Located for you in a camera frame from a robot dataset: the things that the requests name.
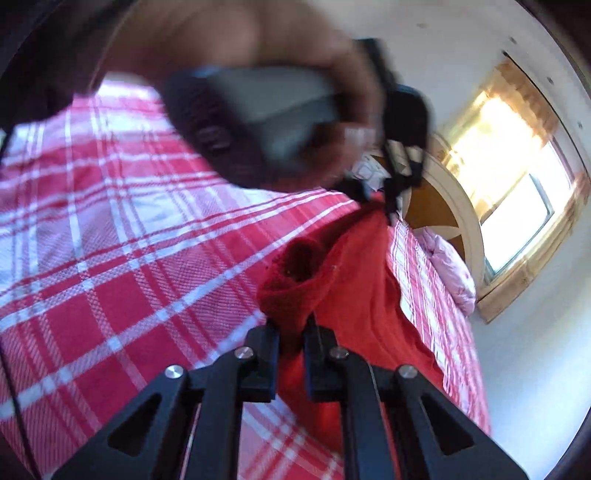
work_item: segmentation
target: triangular cutout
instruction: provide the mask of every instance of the triangular cutout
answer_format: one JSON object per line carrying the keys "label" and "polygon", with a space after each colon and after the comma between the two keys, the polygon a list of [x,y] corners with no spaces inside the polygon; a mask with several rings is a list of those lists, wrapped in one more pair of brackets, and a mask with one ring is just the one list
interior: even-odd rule
{"label": "triangular cutout", "polygon": [[421,396],[421,402],[443,455],[453,455],[474,446],[471,435],[429,395]]}
{"label": "triangular cutout", "polygon": [[132,457],[138,456],[144,448],[146,437],[161,401],[162,396],[155,394],[144,402],[109,435],[109,447]]}

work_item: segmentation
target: folded red cloth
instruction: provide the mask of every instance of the folded red cloth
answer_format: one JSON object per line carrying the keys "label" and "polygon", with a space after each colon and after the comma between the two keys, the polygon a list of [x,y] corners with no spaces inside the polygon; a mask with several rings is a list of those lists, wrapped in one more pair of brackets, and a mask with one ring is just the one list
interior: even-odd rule
{"label": "folded red cloth", "polygon": [[411,364],[443,390],[433,353],[400,309],[401,291],[387,265],[384,206],[368,203],[291,241],[258,290],[261,310],[281,332],[278,393],[310,434],[341,452],[338,404],[313,404],[304,386],[301,333],[311,312],[339,344],[368,362],[395,369]]}

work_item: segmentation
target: curtain rod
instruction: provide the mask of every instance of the curtain rod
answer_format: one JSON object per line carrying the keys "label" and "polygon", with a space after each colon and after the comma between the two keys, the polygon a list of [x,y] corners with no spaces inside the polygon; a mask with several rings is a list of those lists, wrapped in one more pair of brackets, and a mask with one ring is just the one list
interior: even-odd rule
{"label": "curtain rod", "polygon": [[540,88],[535,84],[535,82],[531,79],[531,77],[529,75],[527,75],[527,72],[524,69],[522,69],[515,60],[513,60],[513,58],[511,57],[511,55],[509,55],[505,50],[503,50],[503,55],[505,57],[507,57],[510,61],[512,61],[513,64],[517,68],[519,68],[519,70],[521,71],[521,73],[523,73],[523,75],[525,75],[527,77],[527,79],[531,82],[531,84],[535,87],[535,89],[538,90],[538,92],[540,93],[540,95],[542,97],[544,97],[544,100],[546,100],[546,102],[548,102],[548,105],[550,106],[550,108],[552,109],[552,111],[554,112],[554,114],[556,115],[556,118],[558,118],[558,121],[560,122],[560,125],[563,126],[564,131],[569,136],[570,142],[573,144],[574,149],[577,151],[577,155],[579,156],[579,160],[583,164],[583,168],[585,169],[585,172],[587,173],[587,176],[589,176],[589,169],[587,168],[587,165],[585,164],[585,161],[583,160],[583,156],[581,155],[581,152],[579,151],[579,148],[577,147],[577,144],[573,140],[573,136],[570,134],[569,129],[566,128],[566,125],[564,124],[564,122],[560,118],[560,115],[558,114],[558,112],[552,106],[552,103],[550,103],[550,101],[548,100],[548,98],[546,97],[546,95],[544,95],[544,92],[542,92],[542,90],[540,90]]}

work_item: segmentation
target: red fabric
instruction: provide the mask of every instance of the red fabric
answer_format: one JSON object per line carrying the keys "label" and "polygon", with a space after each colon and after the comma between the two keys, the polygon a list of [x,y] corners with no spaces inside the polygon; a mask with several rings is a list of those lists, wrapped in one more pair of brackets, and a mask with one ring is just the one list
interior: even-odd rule
{"label": "red fabric", "polygon": [[292,240],[258,292],[261,310],[281,332],[279,395],[331,450],[342,451],[339,405],[310,402],[304,385],[301,332],[310,313],[369,363],[389,369],[414,365],[443,390],[433,353],[400,309],[400,285],[386,261],[388,244],[384,206],[368,203]]}
{"label": "red fabric", "polygon": [[[0,340],[46,478],[167,365],[241,345],[264,322],[256,291],[281,248],[355,209],[335,192],[228,185],[147,87],[104,85],[18,127],[0,168]],[[404,222],[388,229],[386,261],[445,392],[488,432],[470,324]],[[0,432],[22,455],[1,378]],[[281,397],[245,404],[238,471],[343,476]]]}

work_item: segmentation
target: plaid bedsheet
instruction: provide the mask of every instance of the plaid bedsheet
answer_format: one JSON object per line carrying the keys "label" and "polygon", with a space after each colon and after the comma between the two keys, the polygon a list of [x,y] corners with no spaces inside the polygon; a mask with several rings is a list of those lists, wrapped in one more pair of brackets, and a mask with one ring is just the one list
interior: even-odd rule
{"label": "plaid bedsheet", "polygon": [[[260,324],[255,292],[283,245],[350,212],[323,190],[241,190],[191,153],[157,94],[107,83],[19,127],[0,168],[0,335],[40,468],[50,477],[167,365],[198,368]],[[402,309],[484,431],[467,320],[399,222]],[[0,380],[0,429],[22,455]],[[245,407],[239,475],[341,478],[342,461],[287,406]]]}

